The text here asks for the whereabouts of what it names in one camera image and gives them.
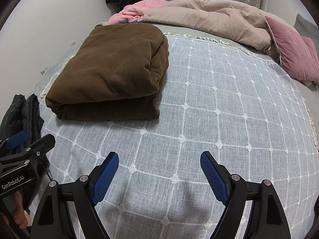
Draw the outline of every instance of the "white wall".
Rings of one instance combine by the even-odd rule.
[[[45,67],[113,13],[105,0],[21,0],[0,31],[0,121],[15,94],[29,95]]]
[[[298,13],[315,24],[315,21],[300,0],[267,0],[265,11],[277,15],[292,26],[295,24]]]

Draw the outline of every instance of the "metal screw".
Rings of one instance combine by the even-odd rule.
[[[56,185],[56,181],[51,181],[50,183],[49,183],[49,186],[50,187],[54,187]]]
[[[234,181],[239,181],[239,180],[240,180],[240,176],[237,175],[237,174],[233,174],[233,175],[232,175],[232,179],[233,179]]]
[[[89,177],[88,177],[87,175],[82,175],[82,176],[80,177],[80,181],[81,181],[81,182],[85,182],[85,181],[87,181],[88,178],[89,178]]]
[[[264,183],[267,185],[267,186],[270,186],[272,184],[272,182],[270,180],[264,180]]]

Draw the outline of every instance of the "blue textured pad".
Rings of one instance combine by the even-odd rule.
[[[101,202],[113,180],[113,177],[119,167],[119,156],[114,154],[104,170],[102,171],[100,177],[94,184],[92,204],[96,206],[97,203]]]
[[[12,150],[16,148],[18,145],[20,145],[21,143],[23,143],[24,141],[26,141],[27,139],[29,139],[28,133],[23,130],[19,132],[18,134],[14,135],[13,137],[10,137],[7,140],[5,149]]]
[[[216,199],[221,201],[223,205],[226,206],[228,204],[229,198],[226,194],[225,183],[205,153],[202,153],[200,156],[200,166],[202,167],[202,170],[215,194]]]

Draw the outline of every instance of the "pink pillow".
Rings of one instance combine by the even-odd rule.
[[[280,56],[281,67],[291,78],[319,84],[319,60],[314,42],[277,20],[268,16],[265,18]]]

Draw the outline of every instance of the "gray bedspread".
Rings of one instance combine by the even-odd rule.
[[[119,169],[96,206],[111,238],[210,238],[224,206],[200,168],[200,154],[208,150],[230,173],[253,182],[271,180],[291,238],[303,238],[314,217],[319,161],[293,81],[276,63],[239,49],[184,37],[168,41],[159,120],[63,121],[40,99],[42,134],[56,138],[48,153],[53,177],[74,181],[115,151]],[[47,183],[45,178],[41,192]],[[72,204],[71,214],[78,238],[84,238]],[[248,216],[249,203],[238,238]]]

